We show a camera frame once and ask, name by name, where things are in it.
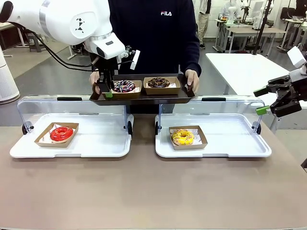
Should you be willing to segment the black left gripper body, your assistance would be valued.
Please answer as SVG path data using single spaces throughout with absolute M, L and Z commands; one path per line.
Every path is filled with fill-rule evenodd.
M 97 61 L 97 69 L 99 75 L 103 75 L 106 72 L 109 72 L 111 75 L 114 75 L 115 71 L 118 70 L 118 58 L 113 57 L 111 59 L 105 59 L 99 56 Z

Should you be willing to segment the person's right hand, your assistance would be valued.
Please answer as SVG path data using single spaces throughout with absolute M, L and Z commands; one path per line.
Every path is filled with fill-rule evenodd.
M 99 78 L 100 78 L 100 75 L 98 71 L 92 72 L 89 78 L 89 82 L 92 86 L 92 90 L 96 92 L 97 94 L 100 94 L 100 88 L 96 85 Z

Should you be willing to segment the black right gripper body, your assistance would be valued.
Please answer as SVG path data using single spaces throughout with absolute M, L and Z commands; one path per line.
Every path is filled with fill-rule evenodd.
M 291 82 L 291 99 L 295 103 L 307 100 L 307 68 L 301 67 L 299 69 L 289 72 Z

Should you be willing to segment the person's left hand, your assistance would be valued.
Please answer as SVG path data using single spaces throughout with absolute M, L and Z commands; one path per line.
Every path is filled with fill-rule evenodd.
M 189 90 L 193 90 L 194 94 L 197 93 L 199 89 L 199 77 L 196 71 L 188 69 L 185 71 L 185 76 L 187 78 L 187 86 Z

